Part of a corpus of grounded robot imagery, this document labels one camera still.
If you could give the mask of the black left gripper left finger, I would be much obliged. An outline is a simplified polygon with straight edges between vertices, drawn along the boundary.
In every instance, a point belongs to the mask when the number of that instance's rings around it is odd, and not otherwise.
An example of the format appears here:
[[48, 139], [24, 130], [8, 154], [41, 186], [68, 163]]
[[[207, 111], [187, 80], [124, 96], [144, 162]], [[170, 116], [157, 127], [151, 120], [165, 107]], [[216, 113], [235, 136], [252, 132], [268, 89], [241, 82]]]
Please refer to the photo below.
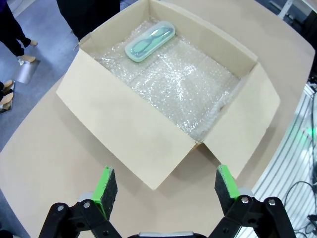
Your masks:
[[82, 232], [95, 238], [122, 237], [109, 220], [117, 192], [114, 169], [105, 167], [91, 198], [71, 207], [61, 202], [51, 206], [39, 237], [77, 238]]

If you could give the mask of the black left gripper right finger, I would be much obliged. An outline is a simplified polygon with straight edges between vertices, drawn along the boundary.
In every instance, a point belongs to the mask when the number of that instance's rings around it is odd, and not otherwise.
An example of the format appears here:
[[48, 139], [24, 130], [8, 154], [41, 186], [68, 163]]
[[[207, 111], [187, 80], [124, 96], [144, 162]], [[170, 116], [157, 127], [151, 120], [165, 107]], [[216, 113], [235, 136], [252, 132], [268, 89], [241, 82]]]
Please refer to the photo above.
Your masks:
[[259, 238], [291, 238], [292, 225], [278, 197], [263, 202], [242, 194], [228, 166], [217, 167], [214, 189], [223, 218], [209, 235], [211, 238], [234, 238], [242, 227], [252, 228]]

